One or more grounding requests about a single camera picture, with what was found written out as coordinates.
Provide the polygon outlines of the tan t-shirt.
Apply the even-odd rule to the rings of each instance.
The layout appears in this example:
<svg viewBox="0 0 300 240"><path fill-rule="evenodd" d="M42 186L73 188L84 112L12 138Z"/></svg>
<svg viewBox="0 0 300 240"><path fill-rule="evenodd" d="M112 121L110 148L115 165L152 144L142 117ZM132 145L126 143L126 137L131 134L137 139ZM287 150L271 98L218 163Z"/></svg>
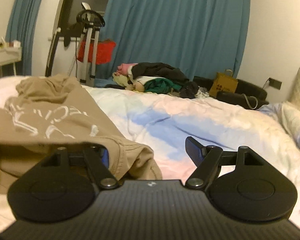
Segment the tan t-shirt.
<svg viewBox="0 0 300 240"><path fill-rule="evenodd" d="M153 150L124 137L74 77L0 78L0 193L52 152L100 144L116 179L161 179Z"/></svg>

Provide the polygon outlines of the pile of mixed clothes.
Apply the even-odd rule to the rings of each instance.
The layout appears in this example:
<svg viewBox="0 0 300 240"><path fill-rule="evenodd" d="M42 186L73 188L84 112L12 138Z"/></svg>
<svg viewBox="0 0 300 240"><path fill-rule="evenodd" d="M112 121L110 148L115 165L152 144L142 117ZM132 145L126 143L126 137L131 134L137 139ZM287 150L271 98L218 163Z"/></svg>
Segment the pile of mixed clothes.
<svg viewBox="0 0 300 240"><path fill-rule="evenodd" d="M185 99L209 98L206 87L191 81L179 69L165 63L123 63L113 72L123 88L140 93L166 94Z"/></svg>

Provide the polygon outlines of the pastel pillow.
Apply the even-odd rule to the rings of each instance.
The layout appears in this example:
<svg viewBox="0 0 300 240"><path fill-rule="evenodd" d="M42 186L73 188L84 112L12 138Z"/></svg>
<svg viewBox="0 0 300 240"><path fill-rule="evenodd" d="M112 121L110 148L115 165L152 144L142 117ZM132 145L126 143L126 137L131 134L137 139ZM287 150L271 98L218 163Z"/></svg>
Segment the pastel pillow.
<svg viewBox="0 0 300 240"><path fill-rule="evenodd" d="M277 121L300 149L300 110L290 102L263 105L259 112Z"/></svg>

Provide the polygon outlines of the black sofa chair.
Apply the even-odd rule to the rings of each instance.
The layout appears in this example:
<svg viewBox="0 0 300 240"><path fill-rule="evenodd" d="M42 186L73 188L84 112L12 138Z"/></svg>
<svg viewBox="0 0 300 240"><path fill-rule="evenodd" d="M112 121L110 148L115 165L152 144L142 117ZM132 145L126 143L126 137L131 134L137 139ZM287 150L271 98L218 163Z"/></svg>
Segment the black sofa chair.
<svg viewBox="0 0 300 240"><path fill-rule="evenodd" d="M231 105L239 105L245 109L257 110L263 105L268 105L267 92L257 85L247 81L238 80L234 93L218 92L216 99Z"/></svg>

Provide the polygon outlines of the pastel bed duvet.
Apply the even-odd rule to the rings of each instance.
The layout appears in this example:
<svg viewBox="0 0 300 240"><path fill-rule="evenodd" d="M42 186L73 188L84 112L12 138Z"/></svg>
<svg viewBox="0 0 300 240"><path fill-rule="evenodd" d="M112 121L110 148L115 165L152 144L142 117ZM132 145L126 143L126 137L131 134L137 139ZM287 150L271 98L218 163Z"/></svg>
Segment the pastel bed duvet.
<svg viewBox="0 0 300 240"><path fill-rule="evenodd" d="M112 88L88 88L88 93L129 140L150 146L165 179L185 180L194 164L185 139L234 151L252 148L271 163L298 191L290 220L300 228L300 149L273 118L215 99L181 99Z"/></svg>

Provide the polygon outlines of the brown paper bag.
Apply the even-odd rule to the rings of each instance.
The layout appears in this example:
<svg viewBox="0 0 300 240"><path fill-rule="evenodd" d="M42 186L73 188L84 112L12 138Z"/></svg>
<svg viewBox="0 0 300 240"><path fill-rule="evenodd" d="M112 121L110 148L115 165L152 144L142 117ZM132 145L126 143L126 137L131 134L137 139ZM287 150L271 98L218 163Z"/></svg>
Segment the brown paper bag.
<svg viewBox="0 0 300 240"><path fill-rule="evenodd" d="M234 93L238 85L238 80L233 77L233 74L234 72L231 69L226 69L224 72L217 72L212 87L209 90L209 95L215 98L218 92Z"/></svg>

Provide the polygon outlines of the white vanity desk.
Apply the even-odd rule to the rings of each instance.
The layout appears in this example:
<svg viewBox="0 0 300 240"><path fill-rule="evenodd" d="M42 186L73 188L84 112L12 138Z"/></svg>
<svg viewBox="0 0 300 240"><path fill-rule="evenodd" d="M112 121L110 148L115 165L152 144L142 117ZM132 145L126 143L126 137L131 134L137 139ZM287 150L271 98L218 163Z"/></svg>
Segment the white vanity desk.
<svg viewBox="0 0 300 240"><path fill-rule="evenodd" d="M13 66L13 74L17 75L16 63L20 62L22 58L22 48L0 48L0 68L2 66L12 64Z"/></svg>

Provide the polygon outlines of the red cloth on stand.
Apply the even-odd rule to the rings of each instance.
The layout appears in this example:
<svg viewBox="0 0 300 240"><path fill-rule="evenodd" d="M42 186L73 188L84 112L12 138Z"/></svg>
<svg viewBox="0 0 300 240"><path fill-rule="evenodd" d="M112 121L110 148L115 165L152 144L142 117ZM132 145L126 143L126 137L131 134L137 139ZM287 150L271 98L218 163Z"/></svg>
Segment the red cloth on stand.
<svg viewBox="0 0 300 240"><path fill-rule="evenodd" d="M99 65L99 64L105 64L110 62L115 47L116 47L116 43L109 39L104 40L102 42L98 42L95 64ZM83 62L84 50L85 50L85 40L83 40L79 46L77 59L80 62Z"/></svg>

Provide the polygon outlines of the cosmetic bottles on desk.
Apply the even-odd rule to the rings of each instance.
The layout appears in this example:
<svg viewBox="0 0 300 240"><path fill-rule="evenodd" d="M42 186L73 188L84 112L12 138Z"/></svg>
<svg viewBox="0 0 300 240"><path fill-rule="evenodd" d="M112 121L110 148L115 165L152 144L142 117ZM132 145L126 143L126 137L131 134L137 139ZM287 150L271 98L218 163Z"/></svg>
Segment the cosmetic bottles on desk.
<svg viewBox="0 0 300 240"><path fill-rule="evenodd" d="M0 49L1 48L21 48L21 42L17 40L7 42L2 37L0 40Z"/></svg>

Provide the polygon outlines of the blue curtain right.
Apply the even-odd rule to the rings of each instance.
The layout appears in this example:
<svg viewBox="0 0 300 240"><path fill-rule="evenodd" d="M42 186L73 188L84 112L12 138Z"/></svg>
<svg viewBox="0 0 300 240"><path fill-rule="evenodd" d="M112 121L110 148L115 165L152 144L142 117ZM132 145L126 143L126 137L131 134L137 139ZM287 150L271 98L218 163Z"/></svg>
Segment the blue curtain right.
<svg viewBox="0 0 300 240"><path fill-rule="evenodd" d="M116 44L96 74L109 78L122 63L162 62L188 78L238 74L250 0L108 0L100 36Z"/></svg>

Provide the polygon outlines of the blue curtain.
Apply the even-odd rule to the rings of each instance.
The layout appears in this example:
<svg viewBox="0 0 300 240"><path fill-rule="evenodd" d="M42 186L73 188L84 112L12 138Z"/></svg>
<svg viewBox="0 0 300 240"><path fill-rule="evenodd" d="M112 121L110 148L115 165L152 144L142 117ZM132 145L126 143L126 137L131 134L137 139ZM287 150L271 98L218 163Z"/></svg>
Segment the blue curtain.
<svg viewBox="0 0 300 240"><path fill-rule="evenodd" d="M238 74L250 0L108 0L100 36L116 44L96 74L109 78L122 63L162 62L188 78Z"/></svg>
<svg viewBox="0 0 300 240"><path fill-rule="evenodd" d="M21 62L17 74L32 74L32 49L36 21L42 0L15 0L7 26L6 38L21 42Z"/></svg>

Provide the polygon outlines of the blue curtain left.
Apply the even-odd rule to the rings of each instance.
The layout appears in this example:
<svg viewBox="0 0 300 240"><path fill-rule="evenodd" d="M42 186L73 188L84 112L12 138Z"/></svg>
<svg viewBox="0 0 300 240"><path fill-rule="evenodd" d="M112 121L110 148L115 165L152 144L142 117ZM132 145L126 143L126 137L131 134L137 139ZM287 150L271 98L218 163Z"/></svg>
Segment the blue curtain left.
<svg viewBox="0 0 300 240"><path fill-rule="evenodd" d="M36 21L42 0L15 0L7 26L6 38L21 42L21 62L17 74L32 74L32 49Z"/></svg>

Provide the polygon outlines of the garment steamer stand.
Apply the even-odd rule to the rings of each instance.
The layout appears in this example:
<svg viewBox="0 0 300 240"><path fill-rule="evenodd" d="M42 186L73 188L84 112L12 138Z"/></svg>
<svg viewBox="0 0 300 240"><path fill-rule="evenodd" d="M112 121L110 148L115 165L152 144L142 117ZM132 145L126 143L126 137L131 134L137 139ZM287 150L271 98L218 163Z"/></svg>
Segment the garment steamer stand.
<svg viewBox="0 0 300 240"><path fill-rule="evenodd" d="M82 69L78 70L76 66L75 77L81 84L94 87L99 32L106 23L103 16L99 12L93 11L87 2L82 2L81 6L83 10L77 14L76 21L78 24L83 24L83 30L79 43L76 40L75 55L67 75L70 76L75 65L77 65L79 49L83 45Z"/></svg>

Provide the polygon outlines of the black wall socket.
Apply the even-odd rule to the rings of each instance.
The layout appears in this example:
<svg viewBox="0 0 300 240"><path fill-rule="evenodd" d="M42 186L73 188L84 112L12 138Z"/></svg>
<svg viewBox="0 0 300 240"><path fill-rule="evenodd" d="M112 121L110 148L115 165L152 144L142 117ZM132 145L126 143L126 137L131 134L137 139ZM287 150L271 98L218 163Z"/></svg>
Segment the black wall socket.
<svg viewBox="0 0 300 240"><path fill-rule="evenodd" d="M272 87L272 88L275 88L277 90L280 90L281 89L281 86L282 86L282 82L279 81L279 80L276 80L276 79L273 79L273 78L269 78L268 79L268 86L269 87Z"/></svg>

